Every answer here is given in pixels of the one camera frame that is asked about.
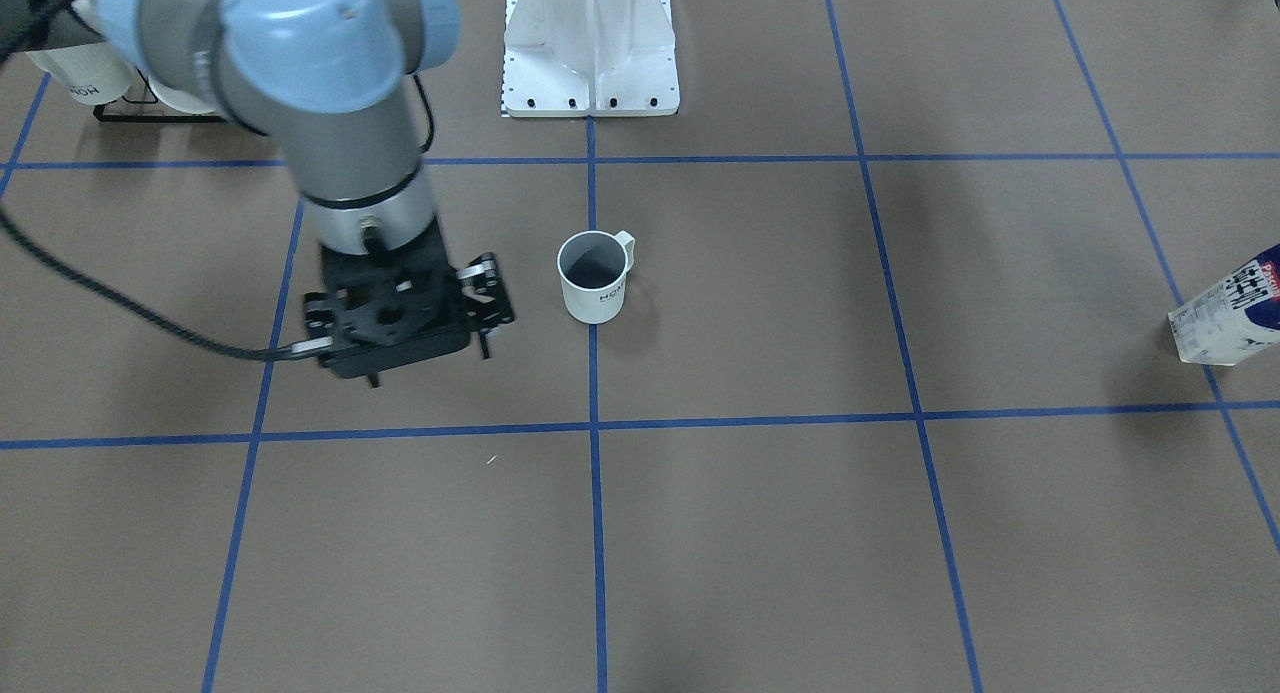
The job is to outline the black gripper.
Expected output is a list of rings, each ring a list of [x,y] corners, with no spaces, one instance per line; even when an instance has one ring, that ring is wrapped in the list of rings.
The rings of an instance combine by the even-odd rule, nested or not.
[[[468,347],[461,284],[438,223],[408,243],[369,255],[320,249],[320,365],[343,379],[378,374]]]

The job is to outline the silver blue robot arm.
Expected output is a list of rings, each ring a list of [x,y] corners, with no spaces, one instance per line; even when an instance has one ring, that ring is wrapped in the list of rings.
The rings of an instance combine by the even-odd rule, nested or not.
[[[274,141],[314,220],[321,292],[306,341],[227,345],[77,270],[9,216],[3,233],[70,283],[215,355],[314,359],[342,378],[454,354],[477,332],[451,265],[404,81],[454,51],[456,0],[3,0],[3,59],[104,42],[152,82]]]

